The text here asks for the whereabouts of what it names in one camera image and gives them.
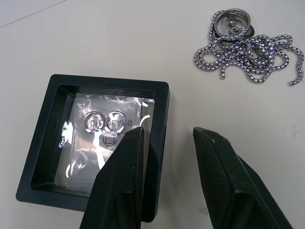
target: white surface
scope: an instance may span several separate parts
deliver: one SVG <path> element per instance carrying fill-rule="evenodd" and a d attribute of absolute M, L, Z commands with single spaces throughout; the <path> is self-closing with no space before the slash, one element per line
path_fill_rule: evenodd
<path fill-rule="evenodd" d="M 305 51 L 302 0 L 68 0 L 0 29 L 0 222 L 3 229 L 76 229 L 82 213 L 20 203 L 15 193 L 54 73 L 166 81 L 171 89 L 159 211 L 143 229 L 211 229 L 192 139 L 201 126 L 227 137 L 261 176 L 295 229 L 305 224 L 305 83 L 295 57 L 262 85 L 240 69 L 197 70 L 212 15 L 246 10 L 256 34 L 290 34 Z"/>

